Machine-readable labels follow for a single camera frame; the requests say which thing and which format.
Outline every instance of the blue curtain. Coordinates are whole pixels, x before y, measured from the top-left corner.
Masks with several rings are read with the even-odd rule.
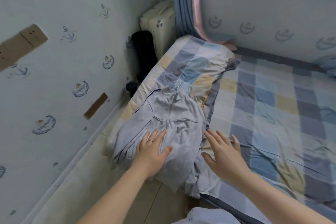
[[[191,0],[174,0],[177,36],[193,35],[199,37],[194,28],[193,6]]]

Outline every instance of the right hand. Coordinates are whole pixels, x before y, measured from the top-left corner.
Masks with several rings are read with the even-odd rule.
[[[203,152],[205,162],[220,179],[238,186],[246,176],[251,174],[251,171],[242,158],[237,138],[232,135],[232,145],[229,138],[219,131],[215,133],[208,129],[204,131],[204,135],[215,155],[215,160],[213,160],[209,154]]]

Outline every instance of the floor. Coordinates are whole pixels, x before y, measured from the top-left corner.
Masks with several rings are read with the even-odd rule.
[[[118,181],[122,171],[110,170],[106,157],[101,154],[101,149],[106,136],[127,104],[127,101],[124,102],[31,224],[74,224]],[[190,200],[183,192],[173,193],[157,180],[146,181],[124,223],[172,223],[186,216],[187,202],[190,203]],[[202,202],[201,206],[209,207],[206,202]]]

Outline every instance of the left hand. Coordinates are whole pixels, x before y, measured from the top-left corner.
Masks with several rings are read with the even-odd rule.
[[[151,135],[149,135],[150,132],[148,131],[143,136],[136,147],[136,155],[132,163],[133,168],[143,170],[146,178],[155,175],[161,169],[173,149],[173,147],[168,146],[159,154],[160,144],[166,134],[166,130],[162,130],[158,135],[157,133],[158,129],[155,129]]]

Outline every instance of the black bag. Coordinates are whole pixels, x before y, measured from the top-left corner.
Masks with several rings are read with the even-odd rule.
[[[158,62],[152,33],[147,30],[135,32],[132,35],[132,43],[140,63],[140,73],[137,75],[137,79],[142,82]]]

